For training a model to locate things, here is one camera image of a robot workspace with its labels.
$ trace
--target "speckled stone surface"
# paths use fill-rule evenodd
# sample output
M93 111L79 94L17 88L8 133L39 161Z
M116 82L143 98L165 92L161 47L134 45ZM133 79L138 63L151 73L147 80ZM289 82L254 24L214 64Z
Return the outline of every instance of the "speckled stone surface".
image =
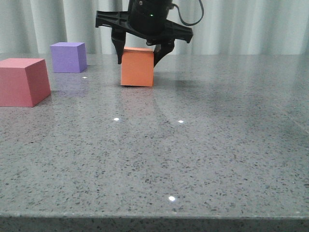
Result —
M309 56L170 55L154 87L9 57L52 95L0 107L1 232L309 231Z

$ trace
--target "cable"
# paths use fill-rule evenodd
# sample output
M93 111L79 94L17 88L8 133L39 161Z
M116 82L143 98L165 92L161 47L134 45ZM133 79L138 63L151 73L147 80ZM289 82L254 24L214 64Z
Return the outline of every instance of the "cable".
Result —
M202 18L204 17L204 6L203 6L203 3L202 3L202 0L198 0L198 1L199 1L200 6L201 6L202 17L201 17L197 22L195 22L195 23L186 23L186 22L183 20L181 14L180 14L179 6L176 5L176 4L174 4L174 3L171 5L172 8L173 8L173 7L176 7L176 8L177 8L180 21L181 21L185 26L194 26L194 25L198 24L198 23L202 20Z

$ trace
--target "foam cube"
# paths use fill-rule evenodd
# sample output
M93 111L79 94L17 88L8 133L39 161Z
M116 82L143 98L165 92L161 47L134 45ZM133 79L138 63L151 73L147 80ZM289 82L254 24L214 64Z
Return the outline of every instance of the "foam cube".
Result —
M55 73L81 73L87 68L85 43L59 42L50 49Z
M0 61L0 106L33 107L50 94L44 59Z
M121 85L154 85L154 53L151 49L125 47L122 55Z

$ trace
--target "granite table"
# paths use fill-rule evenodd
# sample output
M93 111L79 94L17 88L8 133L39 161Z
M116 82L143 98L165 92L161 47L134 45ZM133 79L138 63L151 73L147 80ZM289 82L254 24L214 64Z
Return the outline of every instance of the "granite table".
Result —
M116 55L0 107L1 232L309 231L309 56Z

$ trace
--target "curtain fold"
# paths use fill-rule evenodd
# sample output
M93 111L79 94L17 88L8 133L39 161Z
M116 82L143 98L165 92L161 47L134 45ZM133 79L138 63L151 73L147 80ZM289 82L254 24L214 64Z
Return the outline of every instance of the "curtain fold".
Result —
M88 53L114 54L111 29L96 11L126 11L129 0L1 0L0 53L49 53L57 42L85 42ZM198 0L174 0L185 21L200 18ZM204 19L190 44L173 54L309 54L309 0L203 0ZM180 23L173 9L169 20ZM147 47L127 34L126 46Z

